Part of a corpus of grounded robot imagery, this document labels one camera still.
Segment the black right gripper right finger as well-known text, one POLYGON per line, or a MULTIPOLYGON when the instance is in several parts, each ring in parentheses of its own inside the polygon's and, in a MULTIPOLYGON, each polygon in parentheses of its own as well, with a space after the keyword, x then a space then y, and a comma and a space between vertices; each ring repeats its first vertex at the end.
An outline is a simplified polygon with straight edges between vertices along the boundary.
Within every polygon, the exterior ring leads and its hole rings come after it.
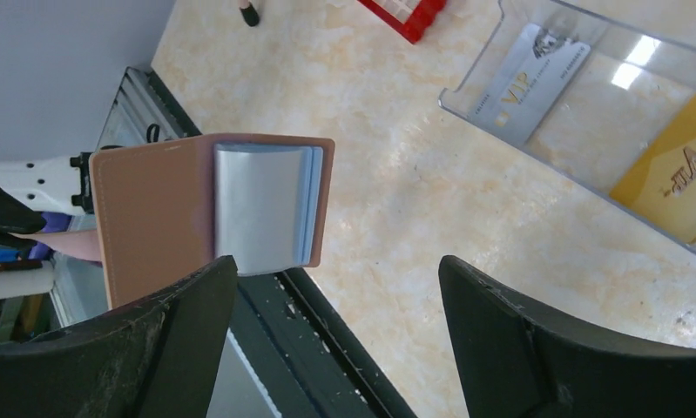
POLYGON ((472 417, 696 417, 696 349, 622 334, 452 255, 439 284, 472 417))

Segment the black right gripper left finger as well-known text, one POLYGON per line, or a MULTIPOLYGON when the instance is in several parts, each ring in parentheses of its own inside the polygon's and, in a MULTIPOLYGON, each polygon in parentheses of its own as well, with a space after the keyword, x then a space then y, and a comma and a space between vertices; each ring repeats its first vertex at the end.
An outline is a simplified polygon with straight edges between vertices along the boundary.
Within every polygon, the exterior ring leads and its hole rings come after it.
POLYGON ((226 256, 142 299, 0 345, 0 417, 203 417, 233 309, 226 256))

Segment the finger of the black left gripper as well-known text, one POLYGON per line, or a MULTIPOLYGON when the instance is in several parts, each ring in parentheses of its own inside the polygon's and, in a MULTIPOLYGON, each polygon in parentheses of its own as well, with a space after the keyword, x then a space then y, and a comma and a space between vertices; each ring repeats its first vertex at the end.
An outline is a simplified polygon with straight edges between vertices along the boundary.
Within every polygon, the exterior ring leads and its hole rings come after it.
POLYGON ((46 226, 45 218, 39 213, 11 197, 0 187, 0 249, 26 250, 34 245, 34 239, 17 235, 40 232, 46 226))

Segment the brown leather card holder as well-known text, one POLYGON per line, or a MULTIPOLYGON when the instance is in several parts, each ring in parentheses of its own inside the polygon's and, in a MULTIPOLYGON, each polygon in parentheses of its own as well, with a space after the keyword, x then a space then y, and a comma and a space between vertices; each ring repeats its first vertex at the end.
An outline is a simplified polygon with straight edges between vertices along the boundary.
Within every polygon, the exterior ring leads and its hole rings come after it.
POLYGON ((321 248, 335 142, 258 133, 216 133, 95 152, 91 191, 107 305, 121 307, 214 260, 214 147, 218 143, 311 145, 324 151, 309 266, 321 248))

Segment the clear acrylic card box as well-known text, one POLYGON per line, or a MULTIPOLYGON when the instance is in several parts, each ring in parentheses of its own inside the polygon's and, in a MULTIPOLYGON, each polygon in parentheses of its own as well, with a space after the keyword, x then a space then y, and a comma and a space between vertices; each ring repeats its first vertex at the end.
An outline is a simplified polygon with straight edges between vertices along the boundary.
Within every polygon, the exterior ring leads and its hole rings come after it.
POLYGON ((526 24, 589 44, 589 55, 532 136, 523 145, 498 139, 696 254, 696 242, 686 244, 674 238, 609 197, 696 93, 696 44, 640 29, 629 21, 587 10, 578 2, 502 1, 498 7, 500 20, 489 40, 463 81, 441 92, 439 105, 473 125, 471 107, 526 24))

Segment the gold VIP card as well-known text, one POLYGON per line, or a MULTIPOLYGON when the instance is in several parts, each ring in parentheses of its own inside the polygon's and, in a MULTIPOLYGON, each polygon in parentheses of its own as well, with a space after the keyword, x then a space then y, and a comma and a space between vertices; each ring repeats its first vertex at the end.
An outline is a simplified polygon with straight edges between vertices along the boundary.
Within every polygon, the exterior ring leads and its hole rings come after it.
POLYGON ((696 242, 696 93, 609 197, 674 238, 696 242))

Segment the silver VIP card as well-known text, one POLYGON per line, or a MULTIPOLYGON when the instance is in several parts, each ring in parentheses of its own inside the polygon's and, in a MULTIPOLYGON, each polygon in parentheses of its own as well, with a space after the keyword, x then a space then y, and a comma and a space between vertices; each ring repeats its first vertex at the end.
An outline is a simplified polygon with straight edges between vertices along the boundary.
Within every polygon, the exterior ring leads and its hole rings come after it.
POLYGON ((589 44, 526 24, 471 107, 470 122, 523 145, 591 51, 589 44))

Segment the red plastic box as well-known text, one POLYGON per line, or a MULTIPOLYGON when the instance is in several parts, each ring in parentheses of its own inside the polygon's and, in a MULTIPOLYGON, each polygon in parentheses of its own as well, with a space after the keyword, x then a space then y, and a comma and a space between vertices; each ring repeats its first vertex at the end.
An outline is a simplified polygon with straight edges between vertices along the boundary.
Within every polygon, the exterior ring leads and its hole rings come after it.
POLYGON ((418 43, 425 31, 445 8, 447 0, 359 0, 366 9, 411 44, 418 43))

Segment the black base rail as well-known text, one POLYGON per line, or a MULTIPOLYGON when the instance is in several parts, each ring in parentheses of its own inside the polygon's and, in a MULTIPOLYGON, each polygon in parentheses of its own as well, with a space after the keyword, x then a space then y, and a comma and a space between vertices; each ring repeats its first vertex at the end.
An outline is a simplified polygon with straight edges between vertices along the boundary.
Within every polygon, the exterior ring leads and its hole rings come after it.
POLYGON ((283 417, 412 417, 302 269, 239 282, 233 337, 283 417))

